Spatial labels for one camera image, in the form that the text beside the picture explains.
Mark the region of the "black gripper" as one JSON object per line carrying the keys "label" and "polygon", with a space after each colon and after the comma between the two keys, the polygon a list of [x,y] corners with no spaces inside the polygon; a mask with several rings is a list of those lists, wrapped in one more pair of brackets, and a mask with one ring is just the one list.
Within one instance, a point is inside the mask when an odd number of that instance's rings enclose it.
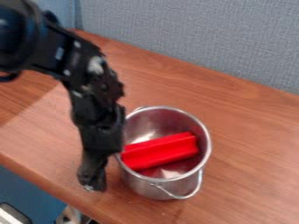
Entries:
{"label": "black gripper", "polygon": [[104,192],[108,157],[123,150],[126,108],[116,104],[111,111],[95,112],[88,107],[74,106],[71,118],[83,146],[79,183],[90,190]]}

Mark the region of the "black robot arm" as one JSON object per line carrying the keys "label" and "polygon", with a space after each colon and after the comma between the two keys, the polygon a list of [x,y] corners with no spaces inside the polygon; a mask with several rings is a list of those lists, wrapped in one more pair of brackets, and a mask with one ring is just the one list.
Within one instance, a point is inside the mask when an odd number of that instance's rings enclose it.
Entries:
{"label": "black robot arm", "polygon": [[32,0],[0,0],[0,82],[23,71],[48,74],[64,86],[83,146],[79,183],[107,190],[108,158],[123,150],[124,84],[100,48],[62,27]]}

